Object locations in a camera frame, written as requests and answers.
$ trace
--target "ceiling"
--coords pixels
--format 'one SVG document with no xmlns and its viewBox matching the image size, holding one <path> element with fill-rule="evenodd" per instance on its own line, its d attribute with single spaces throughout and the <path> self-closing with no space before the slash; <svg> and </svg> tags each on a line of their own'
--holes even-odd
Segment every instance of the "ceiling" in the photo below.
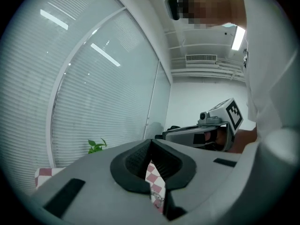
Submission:
<svg viewBox="0 0 300 225">
<path fill-rule="evenodd" d="M 239 51 L 231 49 L 235 26 L 195 29 L 192 24 L 170 19 L 165 7 L 165 0 L 149 1 L 161 21 L 168 41 L 172 59 L 171 69 L 186 68 L 185 55 L 215 54 L 218 57 L 218 62 L 235 65 L 238 69 L 237 72 L 241 72 L 244 59 L 243 50 L 247 48 L 247 42 L 244 38 Z"/>
</svg>

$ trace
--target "potted plant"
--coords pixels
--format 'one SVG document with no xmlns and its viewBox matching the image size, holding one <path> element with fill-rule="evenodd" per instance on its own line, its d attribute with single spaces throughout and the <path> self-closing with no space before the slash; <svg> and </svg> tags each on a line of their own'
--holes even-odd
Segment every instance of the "potted plant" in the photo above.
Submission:
<svg viewBox="0 0 300 225">
<path fill-rule="evenodd" d="M 103 138 L 101 138 L 101 139 L 104 142 L 104 144 L 96 144 L 95 141 L 89 140 L 89 145 L 90 145 L 89 154 L 102 151 L 103 150 L 102 146 L 107 146 L 105 140 Z"/>
</svg>

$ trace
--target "air vent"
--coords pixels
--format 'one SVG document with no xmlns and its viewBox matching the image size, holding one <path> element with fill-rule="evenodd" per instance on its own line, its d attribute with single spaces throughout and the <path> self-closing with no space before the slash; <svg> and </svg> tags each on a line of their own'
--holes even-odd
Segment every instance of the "air vent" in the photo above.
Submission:
<svg viewBox="0 0 300 225">
<path fill-rule="evenodd" d="M 215 64 L 217 55 L 213 54 L 199 54 L 199 55 L 186 55 L 186 63 L 209 63 Z"/>
</svg>

